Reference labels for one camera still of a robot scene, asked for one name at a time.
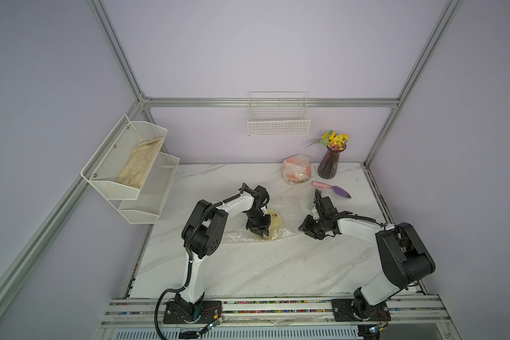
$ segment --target aluminum frame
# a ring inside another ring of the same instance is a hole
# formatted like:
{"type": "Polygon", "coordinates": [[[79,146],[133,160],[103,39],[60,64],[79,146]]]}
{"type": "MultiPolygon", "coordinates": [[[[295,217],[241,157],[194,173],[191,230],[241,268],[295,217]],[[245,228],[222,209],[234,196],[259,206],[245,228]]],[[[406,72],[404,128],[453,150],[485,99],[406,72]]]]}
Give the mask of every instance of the aluminum frame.
{"type": "MultiPolygon", "coordinates": [[[[279,301],[280,300],[330,300],[336,297],[268,297],[248,298],[248,300],[279,301]]],[[[220,301],[242,301],[242,299],[215,298],[220,301]]],[[[156,299],[116,299],[110,301],[106,315],[104,316],[96,339],[105,339],[104,335],[115,336],[117,330],[130,329],[153,329],[153,314],[156,299]]],[[[347,325],[371,325],[374,322],[335,322],[332,312],[284,312],[284,313],[232,313],[233,310],[265,310],[265,309],[296,309],[294,303],[261,303],[261,304],[225,304],[223,315],[230,319],[229,322],[221,324],[219,329],[226,330],[243,327],[264,327],[272,326],[283,322],[288,326],[347,326],[347,325]]],[[[306,303],[310,309],[328,310],[330,302],[306,303]]],[[[434,323],[437,324],[442,339],[461,340],[457,333],[448,311],[439,296],[427,296],[421,293],[410,296],[394,296],[387,301],[390,313],[390,324],[412,324],[412,323],[434,323]]],[[[161,307],[159,314],[165,313],[165,306],[161,307]]],[[[192,325],[193,328],[204,325],[192,325]]],[[[165,328],[187,328],[187,324],[164,325],[165,328]]]]}
{"type": "MultiPolygon", "coordinates": [[[[249,98],[145,98],[148,107],[249,107],[249,98]]],[[[260,100],[260,104],[272,101],[260,100]]],[[[397,98],[308,98],[308,107],[396,107],[397,98]]]]}
{"type": "Polygon", "coordinates": [[[391,131],[391,128],[395,124],[397,118],[402,112],[402,108],[408,101],[408,98],[412,94],[412,91],[415,88],[415,85],[418,83],[419,78],[421,78],[423,71],[425,71],[429,60],[435,54],[435,49],[442,40],[442,36],[445,31],[448,29],[451,21],[455,17],[455,14],[459,10],[459,7],[463,3],[463,0],[449,0],[444,10],[438,17],[438,21],[436,22],[435,27],[431,31],[431,35],[427,39],[425,46],[423,47],[422,53],[418,57],[418,60],[415,62],[414,68],[410,72],[406,83],[402,87],[402,91],[399,95],[399,104],[396,108],[392,108],[391,112],[387,116],[386,122],[383,124],[383,127],[378,134],[378,137],[374,141],[372,148],[370,149],[364,164],[370,166],[376,157],[376,154],[380,150],[383,142],[387,138],[387,135],[391,131]]]}
{"type": "MultiPolygon", "coordinates": [[[[140,101],[135,101],[127,112],[129,119],[136,117],[141,112],[142,107],[140,101]]],[[[89,161],[89,168],[93,168],[99,163],[126,123],[127,120],[124,120],[122,124],[117,124],[112,132],[109,133],[108,137],[89,161]]],[[[0,280],[0,320],[19,295],[21,288],[36,264],[40,261],[51,243],[53,243],[56,235],[61,231],[61,228],[77,206],[87,187],[87,181],[81,175],[78,175],[66,194],[64,194],[59,203],[51,211],[51,214],[49,214],[13,265],[0,280]]]]}
{"type": "MultiPolygon", "coordinates": [[[[247,107],[249,100],[247,98],[236,98],[236,99],[212,99],[212,98],[149,98],[145,97],[143,92],[140,90],[140,86],[134,76],[134,72],[130,67],[128,59],[123,51],[119,38],[115,32],[115,29],[111,23],[107,10],[102,0],[88,0],[88,3],[95,15],[95,19],[100,26],[102,33],[110,46],[110,49],[116,59],[121,72],[125,76],[127,83],[136,97],[135,102],[129,108],[127,116],[129,119],[134,118],[138,113],[143,113],[147,120],[154,123],[154,119],[150,112],[150,107],[247,107]]],[[[459,9],[462,0],[449,0],[446,4],[441,16],[438,19],[435,28],[431,32],[431,35],[425,44],[425,47],[419,56],[414,68],[412,69],[408,80],[406,81],[398,99],[378,99],[378,98],[365,98],[365,99],[308,99],[308,106],[310,107],[390,107],[391,112],[387,117],[387,120],[382,127],[380,134],[372,146],[367,159],[364,164],[366,165],[365,174],[369,179],[371,188],[376,196],[382,212],[390,222],[393,221],[389,214],[387,206],[379,193],[374,178],[370,173],[368,166],[374,160],[374,157],[380,149],[382,143],[389,134],[390,129],[398,118],[402,107],[405,105],[407,99],[412,93],[415,85],[417,84],[422,72],[425,70],[428,61],[434,54],[435,48],[440,42],[442,35],[445,30],[449,27],[451,20],[455,16],[459,9]]],[[[105,153],[105,150],[109,147],[115,139],[116,133],[118,133],[123,126],[119,125],[116,127],[118,131],[112,131],[107,139],[104,140],[100,148],[93,156],[93,161],[98,164],[99,159],[105,153]]],[[[6,274],[0,280],[0,319],[6,313],[7,309],[11,306],[16,296],[19,294],[23,287],[24,282],[34,269],[34,266],[39,262],[41,256],[49,248],[50,244],[55,240],[56,235],[60,232],[64,222],[67,221],[69,215],[72,213],[83,192],[88,187],[88,183],[82,179],[81,176],[74,181],[70,186],[66,194],[58,202],[51,214],[47,217],[44,223],[41,225],[36,234],[29,241],[27,246],[23,249],[21,254],[14,261],[13,265],[8,269],[6,274]]],[[[129,290],[130,282],[127,284],[125,293],[129,290]]],[[[452,338],[460,339],[453,323],[451,320],[446,323],[449,336],[452,338]]]]}

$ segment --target bubble wrap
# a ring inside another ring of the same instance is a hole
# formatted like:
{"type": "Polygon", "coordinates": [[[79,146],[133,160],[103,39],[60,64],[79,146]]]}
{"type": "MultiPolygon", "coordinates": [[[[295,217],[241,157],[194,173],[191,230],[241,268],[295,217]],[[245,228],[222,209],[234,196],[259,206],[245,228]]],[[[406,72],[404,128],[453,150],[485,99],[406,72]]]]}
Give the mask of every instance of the bubble wrap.
{"type": "Polygon", "coordinates": [[[268,242],[302,234],[299,226],[304,221],[305,213],[297,196],[270,197],[267,207],[282,218],[283,225],[270,229],[269,237],[260,238],[246,229],[247,216],[238,214],[227,221],[221,244],[268,242]]]}
{"type": "Polygon", "coordinates": [[[283,180],[287,184],[302,183],[309,180],[312,174],[310,168],[310,158],[303,154],[298,154],[287,158],[282,164],[283,180]]]}

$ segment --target robotic arm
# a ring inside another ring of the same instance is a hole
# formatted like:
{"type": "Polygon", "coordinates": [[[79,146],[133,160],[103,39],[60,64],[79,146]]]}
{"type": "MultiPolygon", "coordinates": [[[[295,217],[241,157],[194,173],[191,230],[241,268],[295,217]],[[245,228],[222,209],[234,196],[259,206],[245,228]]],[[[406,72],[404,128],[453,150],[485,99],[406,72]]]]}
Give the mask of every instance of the robotic arm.
{"type": "Polygon", "coordinates": [[[380,253],[381,270],[355,290],[350,314],[357,320],[376,315],[389,297],[435,271],[435,262],[412,225],[401,223],[389,227],[351,212],[339,213],[331,199],[321,197],[319,190],[315,191],[314,205],[315,218],[306,216],[299,230],[319,240],[337,234],[351,235],[376,246],[380,253]]]}
{"type": "Polygon", "coordinates": [[[176,306],[188,316],[187,321],[194,322],[201,314],[208,258],[219,247],[227,218],[244,212],[248,218],[246,228],[261,237],[268,236],[268,201],[269,195],[264,187],[252,190],[243,183],[238,194],[228,199],[215,204],[201,200],[196,204],[182,232],[187,256],[185,289],[176,293],[175,297],[176,306]]]}

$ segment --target purple glass vase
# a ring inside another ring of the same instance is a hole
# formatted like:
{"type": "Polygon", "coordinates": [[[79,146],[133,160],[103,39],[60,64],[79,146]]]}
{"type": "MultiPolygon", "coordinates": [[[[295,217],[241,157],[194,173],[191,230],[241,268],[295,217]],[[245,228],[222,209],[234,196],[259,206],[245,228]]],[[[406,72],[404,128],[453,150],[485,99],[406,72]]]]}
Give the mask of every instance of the purple glass vase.
{"type": "Polygon", "coordinates": [[[340,153],[346,150],[346,146],[344,146],[343,150],[336,151],[327,146],[327,153],[319,163],[318,167],[318,175],[322,179],[330,179],[336,176],[336,171],[338,170],[338,160],[340,159],[340,153]]]}

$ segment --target white wire basket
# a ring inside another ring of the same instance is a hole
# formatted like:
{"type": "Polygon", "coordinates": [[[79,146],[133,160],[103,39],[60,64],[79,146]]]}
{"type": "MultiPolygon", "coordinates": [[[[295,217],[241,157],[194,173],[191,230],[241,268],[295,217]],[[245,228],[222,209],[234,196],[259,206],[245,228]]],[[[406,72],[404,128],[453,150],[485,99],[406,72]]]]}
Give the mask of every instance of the white wire basket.
{"type": "Polygon", "coordinates": [[[159,220],[179,158],[159,152],[137,200],[124,200],[117,210],[130,224],[152,224],[159,220]]]}
{"type": "MultiPolygon", "coordinates": [[[[141,181],[141,188],[129,187],[125,184],[115,182],[117,176],[127,164],[132,150],[143,140],[151,140],[163,137],[158,149],[161,149],[167,130],[160,126],[144,122],[130,121],[114,141],[112,147],[97,165],[91,177],[86,178],[89,184],[96,189],[107,200],[136,200],[145,185],[148,174],[141,181]]],[[[156,156],[152,159],[150,167],[153,166],[156,156]]]]}
{"type": "Polygon", "coordinates": [[[90,160],[81,172],[82,177],[130,224],[156,223],[168,197],[179,158],[157,152],[150,160],[149,169],[140,180],[139,188],[117,183],[117,176],[127,164],[132,150],[143,140],[159,137],[162,140],[158,149],[162,149],[167,132],[163,127],[144,121],[130,121],[126,116],[117,125],[121,123],[125,126],[100,163],[92,169],[94,165],[91,167],[90,160]]]}
{"type": "Polygon", "coordinates": [[[306,136],[310,129],[307,92],[250,92],[250,136],[306,136]]]}

